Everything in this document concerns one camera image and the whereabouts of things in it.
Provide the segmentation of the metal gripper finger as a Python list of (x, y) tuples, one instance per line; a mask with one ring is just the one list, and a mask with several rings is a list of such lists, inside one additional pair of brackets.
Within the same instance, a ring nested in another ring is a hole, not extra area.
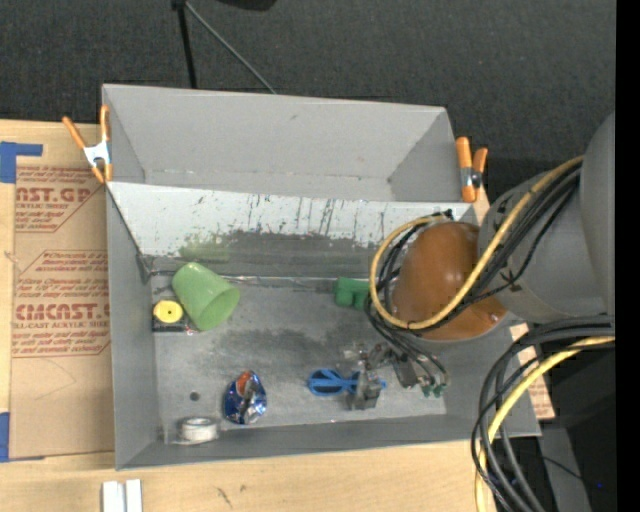
[(386, 347), (380, 343), (372, 346), (359, 344), (344, 348), (342, 355), (349, 363), (361, 364), (365, 368), (378, 368), (386, 358)]
[(382, 380), (366, 371), (355, 372), (347, 391), (347, 406), (351, 410), (373, 409), (382, 392)]

